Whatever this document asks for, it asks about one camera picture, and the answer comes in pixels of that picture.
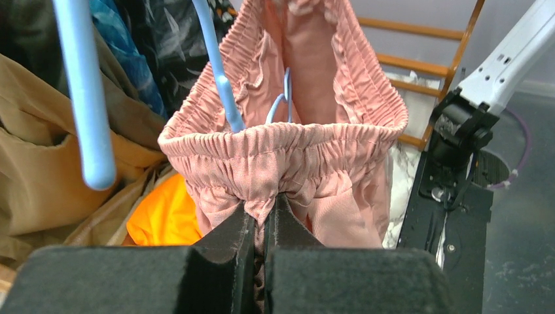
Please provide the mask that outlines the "blue wire hanger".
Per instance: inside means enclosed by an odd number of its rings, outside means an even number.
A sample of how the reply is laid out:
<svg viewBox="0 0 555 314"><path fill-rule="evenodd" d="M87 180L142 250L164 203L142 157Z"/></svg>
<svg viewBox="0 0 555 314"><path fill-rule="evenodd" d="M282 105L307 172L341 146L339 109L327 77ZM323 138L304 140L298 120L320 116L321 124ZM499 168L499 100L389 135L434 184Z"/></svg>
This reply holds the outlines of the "blue wire hanger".
<svg viewBox="0 0 555 314"><path fill-rule="evenodd" d="M193 5L226 120L233 132L242 131L245 122L224 73L210 9L206 1L194 1ZM82 177L91 189L106 190L115 183L116 167L90 7L87 1L54 1L53 7L79 139Z"/></svg>

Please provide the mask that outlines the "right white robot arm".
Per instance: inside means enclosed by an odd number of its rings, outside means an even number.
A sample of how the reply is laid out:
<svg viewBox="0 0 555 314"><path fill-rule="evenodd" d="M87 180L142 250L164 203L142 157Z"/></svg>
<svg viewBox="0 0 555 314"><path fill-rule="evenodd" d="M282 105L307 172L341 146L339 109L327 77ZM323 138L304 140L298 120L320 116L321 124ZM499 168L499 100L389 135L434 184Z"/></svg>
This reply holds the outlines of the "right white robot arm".
<svg viewBox="0 0 555 314"><path fill-rule="evenodd" d="M554 2L535 1L493 52L436 106L428 157L441 166L465 167L493 137L509 99L554 44Z"/></svg>

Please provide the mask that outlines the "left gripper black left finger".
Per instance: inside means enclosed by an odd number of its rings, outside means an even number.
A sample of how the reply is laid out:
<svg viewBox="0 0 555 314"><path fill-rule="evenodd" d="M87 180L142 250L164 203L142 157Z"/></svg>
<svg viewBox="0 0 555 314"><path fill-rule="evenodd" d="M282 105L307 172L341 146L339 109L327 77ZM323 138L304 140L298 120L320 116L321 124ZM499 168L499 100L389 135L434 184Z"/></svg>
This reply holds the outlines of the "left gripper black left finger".
<svg viewBox="0 0 555 314"><path fill-rule="evenodd" d="M2 313L251 313L255 221L238 207L191 246L47 247Z"/></svg>

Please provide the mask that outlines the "pink shorts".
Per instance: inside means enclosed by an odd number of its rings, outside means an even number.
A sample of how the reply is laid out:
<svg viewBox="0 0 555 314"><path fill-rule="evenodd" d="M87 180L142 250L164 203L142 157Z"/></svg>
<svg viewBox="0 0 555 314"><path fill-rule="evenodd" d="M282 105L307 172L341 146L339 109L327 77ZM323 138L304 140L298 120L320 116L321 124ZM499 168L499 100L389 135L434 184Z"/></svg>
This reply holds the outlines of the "pink shorts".
<svg viewBox="0 0 555 314"><path fill-rule="evenodd" d="M264 311L264 222L284 193L329 247L380 248L389 149L408 124L349 1L244 1L220 44L246 128L224 117L206 65L158 143L185 178L204 235L239 204L255 229L255 311Z"/></svg>

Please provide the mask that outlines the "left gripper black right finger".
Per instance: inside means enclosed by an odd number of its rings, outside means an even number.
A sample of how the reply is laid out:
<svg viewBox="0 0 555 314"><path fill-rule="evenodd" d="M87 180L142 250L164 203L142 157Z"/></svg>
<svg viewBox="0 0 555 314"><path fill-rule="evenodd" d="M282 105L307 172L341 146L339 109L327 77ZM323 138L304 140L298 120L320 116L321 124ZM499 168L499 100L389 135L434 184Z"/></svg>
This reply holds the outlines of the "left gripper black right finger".
<svg viewBox="0 0 555 314"><path fill-rule="evenodd" d="M454 313L448 283L419 249L325 247L279 194L265 222L267 313Z"/></svg>

